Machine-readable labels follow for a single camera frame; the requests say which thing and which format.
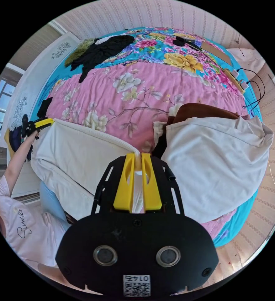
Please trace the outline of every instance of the cable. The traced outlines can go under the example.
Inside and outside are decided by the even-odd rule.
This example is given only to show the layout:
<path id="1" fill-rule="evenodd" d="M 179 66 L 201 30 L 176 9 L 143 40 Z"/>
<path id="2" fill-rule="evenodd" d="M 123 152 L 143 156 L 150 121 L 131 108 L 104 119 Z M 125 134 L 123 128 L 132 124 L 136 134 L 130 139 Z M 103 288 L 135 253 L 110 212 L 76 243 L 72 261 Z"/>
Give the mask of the cable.
<path id="1" fill-rule="evenodd" d="M 263 87 L 264 87 L 264 93 L 263 93 L 263 96 L 261 97 L 261 99 L 264 97 L 264 95 L 265 95 L 265 92 L 266 92 L 266 88 L 265 88 L 265 85 L 264 85 L 264 83 L 263 83 L 263 81 L 262 81 L 262 79 L 259 77 L 259 75 L 257 74 L 257 73 L 255 73 L 254 71 L 252 71 L 252 70 L 249 70 L 249 69 L 244 69 L 244 68 L 239 68 L 238 70 L 237 70 L 237 72 L 239 72 L 239 70 L 246 70 L 246 71 L 250 71 L 250 72 L 253 72 L 255 75 L 257 75 L 257 77 L 261 80 L 261 82 L 262 82 L 262 84 L 263 84 Z"/>
<path id="2" fill-rule="evenodd" d="M 268 165 L 269 165 L 269 169 L 270 169 L 270 175 L 272 177 L 272 180 L 273 180 L 273 183 L 274 183 L 274 187 L 275 187 L 275 181 L 274 181 L 274 178 L 273 178 L 273 175 L 272 175 L 272 172 L 271 172 L 271 167 L 270 167 L 270 164 L 269 164 L 269 160 L 268 160 Z"/>
<path id="3" fill-rule="evenodd" d="M 242 69 L 242 70 L 246 70 L 246 71 L 253 72 L 255 75 L 257 75 L 257 77 L 261 80 L 261 82 L 262 82 L 262 84 L 263 84 L 263 87 L 264 87 L 264 93 L 263 93 L 263 96 L 261 96 L 261 90 L 260 90 L 260 88 L 259 88 L 259 91 L 260 91 L 260 99 L 257 100 L 257 104 L 250 110 L 250 114 L 254 117 L 252 111 L 259 105 L 261 99 L 264 97 L 265 92 L 266 92 L 266 88 L 265 88 L 264 82 L 262 81 L 262 79 L 259 77 L 259 75 L 258 75 L 256 72 L 254 72 L 254 71 L 252 71 L 252 70 L 249 70 L 249 69 L 245 69 L 245 68 L 239 68 L 239 69 L 237 69 L 237 72 L 239 72 L 239 70 L 241 70 L 241 69 Z M 256 101 L 253 102 L 253 103 L 251 103 L 251 104 L 249 104 L 249 105 L 247 105 L 247 106 L 244 106 L 243 108 L 246 108 L 246 107 L 248 107 L 248 106 L 250 106 L 250 105 L 252 105 L 252 104 L 254 104 L 254 103 L 256 103 Z"/>
<path id="4" fill-rule="evenodd" d="M 250 110 L 250 114 L 254 117 L 252 111 L 253 111 L 254 108 L 256 108 L 256 107 L 259 105 L 259 103 L 260 103 L 260 101 L 261 101 L 261 99 L 262 99 L 262 95 L 261 95 L 261 90 L 260 90 L 260 88 L 259 88 L 259 85 L 258 85 L 255 81 L 248 81 L 246 84 L 248 84 L 249 82 L 254 82 L 254 83 L 257 85 L 257 87 L 258 87 L 258 89 L 259 89 L 259 92 L 260 92 L 260 98 L 259 98 L 258 100 L 256 100 L 256 101 L 254 101 L 253 103 L 251 103 L 251 104 L 249 104 L 249 105 L 247 105 L 247 106 L 244 106 L 243 108 L 249 107 L 249 106 L 251 106 L 252 104 L 254 104 L 254 103 L 257 102 L 257 104 Z"/>
<path id="5" fill-rule="evenodd" d="M 249 106 L 251 106 L 252 104 L 254 104 L 254 103 L 256 103 L 256 102 L 259 102 L 259 101 L 262 99 L 261 90 L 260 90 L 259 85 L 258 85 L 255 81 L 248 81 L 248 82 L 246 82 L 246 84 L 248 84 L 248 83 L 250 83 L 250 82 L 254 82 L 254 83 L 257 85 L 257 87 L 258 87 L 258 89 L 259 89 L 259 92 L 260 92 L 260 98 L 259 98 L 258 100 L 256 100 L 256 101 L 254 101 L 253 103 L 251 103 L 251 104 L 245 106 L 245 107 L 249 107 Z"/>

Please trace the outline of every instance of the qr code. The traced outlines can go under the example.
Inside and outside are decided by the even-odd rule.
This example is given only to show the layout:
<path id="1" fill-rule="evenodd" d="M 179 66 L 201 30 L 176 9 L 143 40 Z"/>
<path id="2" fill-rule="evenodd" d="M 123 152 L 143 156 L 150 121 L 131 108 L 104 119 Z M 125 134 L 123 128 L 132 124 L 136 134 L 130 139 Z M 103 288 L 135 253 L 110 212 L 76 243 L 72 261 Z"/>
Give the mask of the qr code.
<path id="1" fill-rule="evenodd" d="M 124 275 L 124 296 L 125 297 L 150 297 L 151 282 L 150 276 Z"/>
<path id="2" fill-rule="evenodd" d="M 124 296 L 149 297 L 150 296 L 150 282 L 144 282 L 144 283 L 124 282 Z"/>

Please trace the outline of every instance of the decorative wall decal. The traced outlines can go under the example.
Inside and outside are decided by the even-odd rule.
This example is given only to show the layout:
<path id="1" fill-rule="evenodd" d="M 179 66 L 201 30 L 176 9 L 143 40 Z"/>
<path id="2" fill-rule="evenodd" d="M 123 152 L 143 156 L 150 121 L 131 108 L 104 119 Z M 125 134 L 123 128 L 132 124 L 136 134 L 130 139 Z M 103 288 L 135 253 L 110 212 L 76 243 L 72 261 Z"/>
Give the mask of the decorative wall decal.
<path id="1" fill-rule="evenodd" d="M 58 51 L 56 53 L 53 53 L 52 59 L 55 59 L 63 55 L 63 53 L 67 50 L 67 48 L 70 48 L 70 44 L 68 42 L 64 42 L 60 44 L 58 46 Z"/>

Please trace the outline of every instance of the person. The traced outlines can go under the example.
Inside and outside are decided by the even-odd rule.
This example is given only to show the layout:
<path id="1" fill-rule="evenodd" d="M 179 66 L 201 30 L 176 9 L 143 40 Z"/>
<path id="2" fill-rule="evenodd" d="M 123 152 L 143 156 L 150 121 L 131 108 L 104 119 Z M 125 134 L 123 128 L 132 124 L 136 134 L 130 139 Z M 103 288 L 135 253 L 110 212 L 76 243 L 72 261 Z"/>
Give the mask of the person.
<path id="1" fill-rule="evenodd" d="M 71 226 L 56 195 L 41 181 L 38 207 L 11 198 L 26 156 L 38 132 L 20 145 L 0 179 L 0 231 L 14 252 L 38 270 L 38 264 L 54 267 L 55 256 L 64 233 Z"/>

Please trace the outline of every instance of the black cable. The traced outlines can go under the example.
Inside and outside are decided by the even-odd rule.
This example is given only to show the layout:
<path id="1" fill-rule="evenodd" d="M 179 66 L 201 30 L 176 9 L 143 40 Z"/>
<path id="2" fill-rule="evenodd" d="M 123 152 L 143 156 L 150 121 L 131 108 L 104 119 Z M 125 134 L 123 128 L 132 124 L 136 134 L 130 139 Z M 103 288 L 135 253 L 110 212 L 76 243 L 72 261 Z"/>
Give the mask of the black cable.
<path id="1" fill-rule="evenodd" d="M 261 82 L 262 82 L 262 84 L 263 84 L 263 87 L 264 87 L 264 93 L 263 93 L 263 96 L 261 97 L 261 91 L 260 91 L 260 88 L 259 88 L 259 91 L 260 91 L 260 99 L 257 100 L 257 104 L 250 110 L 250 114 L 254 117 L 254 115 L 252 114 L 252 110 L 253 110 L 254 108 L 256 108 L 256 107 L 259 105 L 261 99 L 262 99 L 262 98 L 264 97 L 264 95 L 265 95 L 266 88 L 265 88 L 264 82 L 262 81 L 262 79 L 259 77 L 259 75 L 258 75 L 256 72 L 254 72 L 254 71 L 252 71 L 252 70 L 249 70 L 249 69 L 245 69 L 245 68 L 239 68 L 239 69 L 237 69 L 237 72 L 239 72 L 239 70 L 241 70 L 241 69 L 242 69 L 242 70 L 245 70 L 245 71 L 253 72 L 255 75 L 257 75 L 257 77 L 261 80 Z"/>
<path id="2" fill-rule="evenodd" d="M 258 105 L 259 105 L 259 103 L 260 102 L 258 102 L 251 110 L 250 110 L 250 114 L 254 117 L 254 115 L 253 115 L 253 113 L 252 113 L 252 110 L 254 109 L 254 108 L 256 108 Z"/>
<path id="3" fill-rule="evenodd" d="M 256 101 L 254 101 L 253 103 L 248 104 L 247 106 L 245 106 L 245 108 L 251 106 L 252 104 L 254 104 L 254 103 L 256 103 L 256 102 L 260 102 L 260 100 L 262 99 L 261 90 L 260 90 L 259 85 L 258 85 L 255 81 L 248 81 L 246 84 L 248 84 L 248 83 L 250 83 L 250 82 L 254 82 L 254 83 L 257 85 L 257 87 L 258 87 L 258 89 L 259 89 L 259 92 L 260 92 L 260 98 L 259 98 L 258 100 L 256 100 Z"/>
<path id="4" fill-rule="evenodd" d="M 239 72 L 239 70 L 246 70 L 246 71 L 250 71 L 250 72 L 253 72 L 255 75 L 257 75 L 257 77 L 261 80 L 261 82 L 262 82 L 262 84 L 263 84 L 263 87 L 264 87 L 264 93 L 263 93 L 263 96 L 261 97 L 261 99 L 264 97 L 264 95 L 265 95 L 265 92 L 266 92 L 266 88 L 265 88 L 265 85 L 264 85 L 264 83 L 263 83 L 263 81 L 262 81 L 262 79 L 259 77 L 259 75 L 257 74 L 257 73 L 255 73 L 254 71 L 252 71 L 252 70 L 249 70 L 249 69 L 244 69 L 244 68 L 239 68 L 238 70 L 237 70 L 237 72 Z"/>

